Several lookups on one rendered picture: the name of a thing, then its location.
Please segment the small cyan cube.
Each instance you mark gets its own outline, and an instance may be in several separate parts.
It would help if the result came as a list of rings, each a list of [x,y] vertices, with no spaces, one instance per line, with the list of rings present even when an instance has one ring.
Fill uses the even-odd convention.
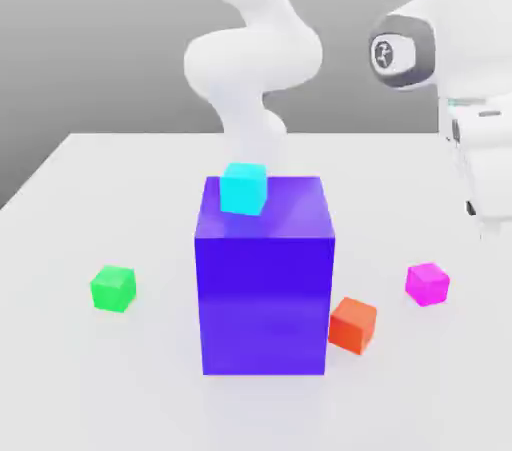
[[[267,200],[267,169],[263,164],[230,163],[219,181],[220,209],[259,216]]]

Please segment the small orange cube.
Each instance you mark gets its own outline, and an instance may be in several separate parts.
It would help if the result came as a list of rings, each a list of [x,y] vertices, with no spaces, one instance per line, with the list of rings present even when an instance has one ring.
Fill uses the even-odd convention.
[[[328,342],[361,355],[373,337],[377,309],[345,297],[330,315]]]

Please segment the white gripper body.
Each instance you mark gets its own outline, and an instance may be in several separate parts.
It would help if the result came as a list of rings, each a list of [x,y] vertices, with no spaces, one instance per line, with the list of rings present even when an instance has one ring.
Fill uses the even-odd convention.
[[[466,212],[481,228],[512,223],[512,146],[458,148]]]

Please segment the large blue-violet box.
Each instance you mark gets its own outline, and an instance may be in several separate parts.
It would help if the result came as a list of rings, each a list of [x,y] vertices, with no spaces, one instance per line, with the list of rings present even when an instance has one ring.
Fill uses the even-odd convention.
[[[204,374],[324,373],[335,231],[319,178],[270,178],[258,216],[222,212],[207,178],[194,248]]]

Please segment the small magenta cube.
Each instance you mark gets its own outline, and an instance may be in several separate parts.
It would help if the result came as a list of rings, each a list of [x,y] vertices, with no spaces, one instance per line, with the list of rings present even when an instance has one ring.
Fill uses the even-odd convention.
[[[449,285],[450,277],[436,263],[418,264],[407,270],[405,291],[421,307],[443,303]]]

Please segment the small green cube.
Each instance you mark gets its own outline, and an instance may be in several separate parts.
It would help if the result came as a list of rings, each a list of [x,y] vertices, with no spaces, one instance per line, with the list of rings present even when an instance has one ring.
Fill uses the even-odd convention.
[[[90,282],[94,307],[123,313],[136,297],[136,276],[131,268],[106,265]]]

